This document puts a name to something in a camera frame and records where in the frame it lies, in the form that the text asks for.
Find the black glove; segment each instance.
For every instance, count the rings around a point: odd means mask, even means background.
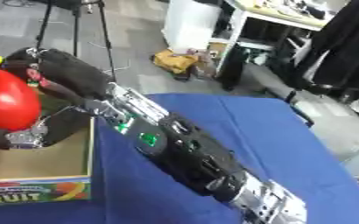
[[[4,66],[4,69],[25,81],[29,78],[26,69],[37,63],[37,60],[26,52],[27,49],[8,56]],[[82,98],[104,99],[106,86],[112,81],[110,76],[96,67],[56,49],[41,51],[38,64],[39,72],[45,79],[69,88]]]
[[[34,59],[27,53],[27,49],[29,48],[18,50],[8,56],[1,68],[27,82],[31,78],[27,71],[35,67],[33,64],[38,64],[39,73],[51,84],[50,87],[39,87],[41,92],[68,101],[59,107],[47,109],[46,101],[41,100],[45,112],[42,117],[50,116],[45,122],[48,133],[44,139],[44,146],[50,146],[89,125],[88,114],[75,109],[56,112],[75,102],[81,104],[84,99],[107,98],[105,90],[111,78],[69,53],[50,49],[43,51],[39,59]],[[0,149],[10,148],[10,142],[5,137],[8,133],[7,130],[0,130]]]

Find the desk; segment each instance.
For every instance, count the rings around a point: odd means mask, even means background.
[[[307,204],[307,224],[359,224],[359,185],[282,101],[205,94],[157,94],[195,121],[262,179]],[[0,206],[0,224],[240,224],[241,215],[176,183],[129,141],[96,125],[93,201]]]
[[[264,21],[289,25],[297,28],[308,29],[310,31],[319,31],[327,24],[328,20],[319,20],[312,17],[291,17],[281,14],[275,9],[256,7],[254,0],[225,0],[226,3],[234,7],[235,11],[231,17],[230,23],[233,25],[234,30],[230,39],[212,38],[210,42],[219,42],[227,44],[222,54],[222,58],[217,68],[218,72],[221,71],[222,65],[241,35],[243,27],[245,26],[247,18],[256,18]],[[242,42],[240,46],[253,47],[263,50],[272,50],[272,47],[267,45],[255,45],[251,43]]]

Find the white cabinet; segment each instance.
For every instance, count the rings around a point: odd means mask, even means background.
[[[187,49],[206,50],[221,9],[193,0],[171,0],[163,35],[170,49],[184,53]]]

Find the cardboard box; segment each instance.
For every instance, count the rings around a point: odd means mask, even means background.
[[[0,150],[0,205],[90,198],[94,119],[39,150]]]

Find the green led light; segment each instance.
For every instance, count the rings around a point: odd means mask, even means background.
[[[126,126],[126,123],[120,123],[120,124],[118,124],[118,126],[117,126],[117,129],[118,129],[119,132],[123,131],[123,130],[126,129],[126,128],[128,128],[128,127]]]
[[[150,145],[151,147],[155,146],[155,144],[158,141],[158,138],[156,136],[154,136],[153,134],[148,134],[148,133],[141,133],[140,134],[140,139],[145,143]]]

